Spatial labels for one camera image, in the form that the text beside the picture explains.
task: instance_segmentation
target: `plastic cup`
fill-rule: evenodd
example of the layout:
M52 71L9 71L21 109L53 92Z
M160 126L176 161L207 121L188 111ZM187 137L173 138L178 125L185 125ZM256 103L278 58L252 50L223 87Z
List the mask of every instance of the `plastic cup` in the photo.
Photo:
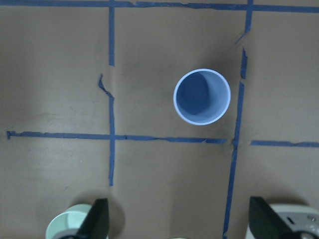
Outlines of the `plastic cup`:
M45 239L59 239L62 236L75 234L90 209L91 205L78 204L56 216L46 229Z
M173 102L176 112L184 121L206 125L225 114L230 95L230 87L221 74L210 69L197 69L179 80Z

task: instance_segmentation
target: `grid square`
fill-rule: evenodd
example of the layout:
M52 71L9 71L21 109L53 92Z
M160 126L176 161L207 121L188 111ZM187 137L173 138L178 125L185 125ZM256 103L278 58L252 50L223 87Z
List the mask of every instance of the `grid square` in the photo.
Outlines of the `grid square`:
M318 149L241 145L228 238L244 238L249 198L318 208Z
M0 18L1 133L108 132L107 9L1 7Z
M118 238L222 235L230 145L121 141L116 154L112 190L126 218Z
M253 13L245 40L245 139L318 141L318 20L311 13Z
M0 238L41 239L76 203L107 197L104 140L0 138Z
M244 21L239 11L116 9L117 134L232 138L242 53L233 44ZM178 80L198 68L220 72L232 92L224 117L203 127L185 123L172 103Z

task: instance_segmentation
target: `blue tape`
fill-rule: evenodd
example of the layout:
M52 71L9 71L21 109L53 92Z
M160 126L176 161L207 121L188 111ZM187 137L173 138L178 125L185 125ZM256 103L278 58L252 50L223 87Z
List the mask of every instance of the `blue tape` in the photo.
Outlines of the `blue tape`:
M232 160L231 160L230 173L229 173L223 239L227 239L226 233L227 233L228 228L229 228L229 218L230 218L231 203L232 203L233 191L234 191L237 153L238 153L239 135L240 135L240 128L241 128L241 116L242 116L242 112L243 112L243 103L244 103L244 93L245 93L245 86L243 83L240 82L239 83L238 102L237 102L237 119L236 119L236 126L235 126L235 136L234 136L234 140L232 142L234 150L232 153Z
M0 0L2 6L66 6L66 7L109 7L108 1L72 0Z
M250 145L257 146L279 146L279 147L310 147L319 148L319 142L299 142L291 143L289 141L275 141L275 140L253 140Z
M108 92L102 82L103 75L99 79L99 87L109 97L109 118L110 118L110 186L113 186L114 168L115 168L115 120L114 120L114 97Z
M184 143L226 143L226 139L222 138L188 138L188 137L154 137L146 135L116 135L116 140L136 140L136 141L151 141L165 140L168 142L184 142Z
M245 4L220 4L220 3L180 3L180 2L147 2L138 1L133 7L188 7L193 9L212 8L216 10L246 10Z
M110 139L109 134L89 134L89 133L41 133L25 131L17 133L15 131L7 131L7 138L10 137L41 137L41 138L79 138L79 139Z
M245 20L245 31L244 33L240 36L240 38L235 42L235 45L244 38L247 33L251 30L251 19L253 16L253 6L254 2L253 0L247 0L247 8L246 8L246 20Z
M115 8L109 8L109 65L115 66Z
M248 61L248 57L246 55L245 49L243 48L243 53L241 57L241 68L240 68L240 76L242 79L246 78L247 61Z
M253 11L319 13L318 6L254 5Z
M180 2L144 2L136 4L130 1L87 1L87 0L0 0L2 6L63 6L63 7L188 7L212 8L216 10L247 10L246 4L219 4L219 3L180 3ZM253 5L253 11L303 12L319 13L316 6L280 6L280 5Z

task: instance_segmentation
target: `painter's tape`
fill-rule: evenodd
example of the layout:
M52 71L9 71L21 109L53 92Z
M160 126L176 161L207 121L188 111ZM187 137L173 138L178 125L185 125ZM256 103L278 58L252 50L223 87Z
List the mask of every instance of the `painter's tape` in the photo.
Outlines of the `painter's tape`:
M188 7L193 9L212 8L216 10L246 10L244 4L219 4L219 3L181 3L181 2L147 2L138 1L134 7Z
M115 66L115 8L109 8L109 65Z
M253 11L319 13L318 6L254 5Z
M253 141L251 141L250 145L278 146L278 147L310 147L310 148L319 148L319 142L291 143L289 141L274 141L274 140L253 140Z
M0 0L5 6L67 6L67 7L108 7L109 1L72 0Z
M244 38L247 33L251 30L251 20L253 16L253 5L254 2L253 0L247 0L247 7L246 7L246 19L245 19L245 31L244 33L240 36L240 38L235 42L235 45Z
M246 55L245 49L243 48L243 53L241 57L241 68L240 68L240 76L242 79L246 78L247 61L248 61L248 57Z
M233 191L234 191L237 153L238 153L239 135L240 135L240 128L241 128L241 117L242 117L243 103L244 103L244 93L245 93L245 86L243 83L240 82L239 83L238 102L237 102L237 119L236 119L236 126L235 126L235 136L234 136L234 140L232 142L234 149L233 149L233 153L232 153L232 160L231 160L230 173L229 173L223 239L227 239L226 233L227 233L228 228L229 228L229 218L230 218L231 203L232 203Z
M115 168L115 119L114 119L114 97L108 92L102 82L103 75L99 79L99 87L109 97L109 121L110 121L110 169L109 181L113 186L114 168Z
M0 0L2 6L63 6L63 7L188 7L212 8L216 10L247 10L246 4L219 4L219 3L180 3L180 2L145 2L138 1L87 1L87 0ZM315 6L280 6L280 5L253 5L253 11L304 12L319 13Z
M116 140L136 140L136 141L151 141L165 140L168 142L184 142L184 143L213 143L223 144L227 140L223 138L189 138L189 137L154 137L146 135L116 135Z
M40 137L40 138L79 138L79 139L110 139L109 134L89 134L89 133L41 133L25 131L17 133L15 131L7 131L7 138L10 137Z

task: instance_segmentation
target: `blue cup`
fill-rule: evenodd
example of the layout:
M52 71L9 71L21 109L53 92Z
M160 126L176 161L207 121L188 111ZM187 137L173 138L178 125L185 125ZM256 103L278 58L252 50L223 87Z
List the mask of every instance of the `blue cup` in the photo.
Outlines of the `blue cup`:
M230 104L230 87L216 71L197 69L184 75L177 83L174 107L187 123L206 125L220 119Z

